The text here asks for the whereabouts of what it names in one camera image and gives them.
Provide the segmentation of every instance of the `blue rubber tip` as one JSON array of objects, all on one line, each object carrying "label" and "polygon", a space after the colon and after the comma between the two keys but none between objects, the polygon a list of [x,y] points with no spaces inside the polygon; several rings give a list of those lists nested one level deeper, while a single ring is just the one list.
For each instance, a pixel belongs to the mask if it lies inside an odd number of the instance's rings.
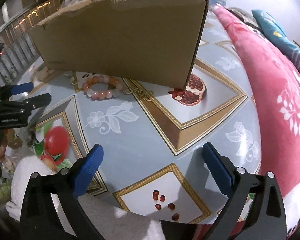
[{"label": "blue rubber tip", "polygon": [[95,144],[85,157],[84,163],[81,165],[79,172],[74,178],[74,189],[72,192],[74,198],[77,199],[79,196],[86,193],[93,176],[96,174],[102,163],[102,160],[103,148],[101,145]]},{"label": "blue rubber tip", "polygon": [[221,193],[231,198],[234,193],[232,189],[234,183],[233,178],[225,168],[219,158],[217,150],[211,143],[205,143],[203,145],[202,156]]},{"label": "blue rubber tip", "polygon": [[18,94],[21,94],[24,92],[30,92],[32,89],[33,89],[33,84],[31,82],[20,84],[20,85],[15,85],[11,89],[11,94],[18,95]]}]

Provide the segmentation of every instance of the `teal fabric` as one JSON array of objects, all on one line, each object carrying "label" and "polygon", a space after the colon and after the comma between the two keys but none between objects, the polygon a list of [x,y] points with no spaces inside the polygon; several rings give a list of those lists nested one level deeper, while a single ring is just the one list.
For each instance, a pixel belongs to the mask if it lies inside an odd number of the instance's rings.
[{"label": "teal fabric", "polygon": [[288,40],[279,23],[265,11],[252,10],[252,14],[266,38],[287,56],[297,70],[300,71],[300,48]]}]

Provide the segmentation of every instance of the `metal bolt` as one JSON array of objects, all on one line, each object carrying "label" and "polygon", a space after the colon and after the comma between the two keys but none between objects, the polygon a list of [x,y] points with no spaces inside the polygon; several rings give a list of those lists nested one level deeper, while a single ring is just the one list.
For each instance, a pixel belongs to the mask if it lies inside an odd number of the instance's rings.
[{"label": "metal bolt", "polygon": [[35,179],[36,177],[38,177],[38,173],[37,172],[34,172],[31,174],[31,178],[32,179]]},{"label": "metal bolt", "polygon": [[271,171],[269,171],[269,172],[267,173],[267,175],[268,175],[270,178],[274,178],[274,174],[273,174],[273,172],[271,172]]},{"label": "metal bolt", "polygon": [[240,174],[244,174],[246,172],[246,170],[242,167],[238,167],[237,172],[239,172]]},{"label": "metal bolt", "polygon": [[63,168],[63,169],[60,171],[60,173],[61,173],[62,175],[66,175],[66,174],[68,174],[68,172],[69,172],[69,169],[68,169],[68,168]]}]

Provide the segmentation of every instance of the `white cloth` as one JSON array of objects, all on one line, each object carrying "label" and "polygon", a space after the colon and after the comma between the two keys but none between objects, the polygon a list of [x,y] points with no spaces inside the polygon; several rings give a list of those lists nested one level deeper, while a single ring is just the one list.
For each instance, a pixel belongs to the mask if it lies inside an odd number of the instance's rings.
[{"label": "white cloth", "polygon": [[[11,202],[6,204],[6,209],[9,215],[18,221],[20,221],[22,202],[29,178],[35,171],[39,172],[41,176],[54,174],[36,156],[23,158],[14,173],[11,185]],[[63,228],[66,232],[75,235],[61,205],[59,205],[57,195],[52,194],[52,200]],[[80,196],[78,201],[92,224],[106,240],[165,239],[160,221],[124,211],[89,194]]]}]

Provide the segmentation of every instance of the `metal railing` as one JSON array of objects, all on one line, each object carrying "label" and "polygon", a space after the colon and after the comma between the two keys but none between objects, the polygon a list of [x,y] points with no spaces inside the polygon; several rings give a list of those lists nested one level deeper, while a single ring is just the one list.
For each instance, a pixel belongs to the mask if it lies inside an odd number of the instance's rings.
[{"label": "metal railing", "polygon": [[28,31],[59,10],[63,0],[39,0],[0,26],[0,87],[14,84],[40,56]]}]

